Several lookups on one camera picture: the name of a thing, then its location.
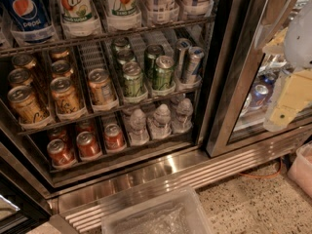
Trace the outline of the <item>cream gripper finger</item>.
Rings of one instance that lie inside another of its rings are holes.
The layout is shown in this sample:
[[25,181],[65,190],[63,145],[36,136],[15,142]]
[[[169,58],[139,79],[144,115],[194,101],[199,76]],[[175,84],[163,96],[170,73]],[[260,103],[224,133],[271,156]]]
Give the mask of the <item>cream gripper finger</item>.
[[285,129],[296,115],[312,102],[312,70],[282,70],[274,85],[263,128],[269,132]]
[[267,55],[282,55],[284,53],[284,40],[287,31],[287,28],[279,31],[273,39],[262,48],[262,51]]

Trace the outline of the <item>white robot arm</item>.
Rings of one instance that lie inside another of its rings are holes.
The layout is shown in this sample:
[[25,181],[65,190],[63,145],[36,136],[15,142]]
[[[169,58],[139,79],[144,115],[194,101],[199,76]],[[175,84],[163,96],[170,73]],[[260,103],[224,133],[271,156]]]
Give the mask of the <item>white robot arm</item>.
[[278,132],[312,102],[312,1],[289,24],[284,40],[286,61],[292,73],[282,71],[275,82],[263,128]]

